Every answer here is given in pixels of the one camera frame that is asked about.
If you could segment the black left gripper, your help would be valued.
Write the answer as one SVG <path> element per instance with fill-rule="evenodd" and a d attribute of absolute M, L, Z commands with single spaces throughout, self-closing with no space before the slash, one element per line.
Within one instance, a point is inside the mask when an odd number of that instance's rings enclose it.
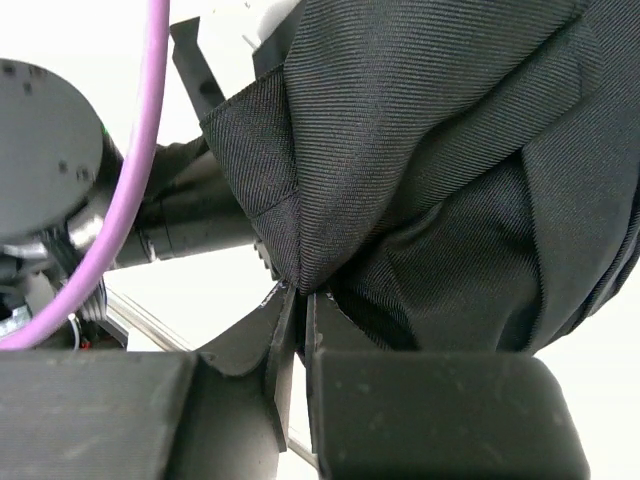
<path fill-rule="evenodd" d="M 45 328 L 70 308 L 106 314 L 102 273 L 252 244 L 262 248 L 203 140 L 153 149 L 172 59 L 195 111 L 223 100 L 199 44 L 204 22 L 152 22 L 143 68 L 143 108 L 134 147 L 121 155 L 88 100 L 59 75 L 15 59 L 1 63 L 1 326 L 24 328 L 36 314 L 31 284 L 65 286 L 46 302 Z"/>

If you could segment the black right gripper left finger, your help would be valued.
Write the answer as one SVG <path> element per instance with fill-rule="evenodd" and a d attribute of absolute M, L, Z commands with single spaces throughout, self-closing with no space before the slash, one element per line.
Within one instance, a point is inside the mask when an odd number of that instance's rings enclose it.
<path fill-rule="evenodd" d="M 1 357 L 5 479 L 272 479 L 286 448 L 293 289 L 200 351 Z"/>

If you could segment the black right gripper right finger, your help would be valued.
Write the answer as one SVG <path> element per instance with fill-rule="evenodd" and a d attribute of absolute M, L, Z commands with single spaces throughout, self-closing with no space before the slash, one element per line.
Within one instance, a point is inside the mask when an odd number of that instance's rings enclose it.
<path fill-rule="evenodd" d="M 312 446 L 324 479 L 586 479 L 590 468 L 551 371 L 513 353 L 380 349 L 309 297 Z"/>

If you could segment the black pleated skirt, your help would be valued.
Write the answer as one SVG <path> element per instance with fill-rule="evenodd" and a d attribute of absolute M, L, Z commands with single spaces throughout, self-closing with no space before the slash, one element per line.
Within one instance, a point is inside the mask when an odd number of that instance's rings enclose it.
<path fill-rule="evenodd" d="M 201 127 L 280 275 L 394 349 L 539 350 L 639 257 L 635 1 L 310 1 Z"/>

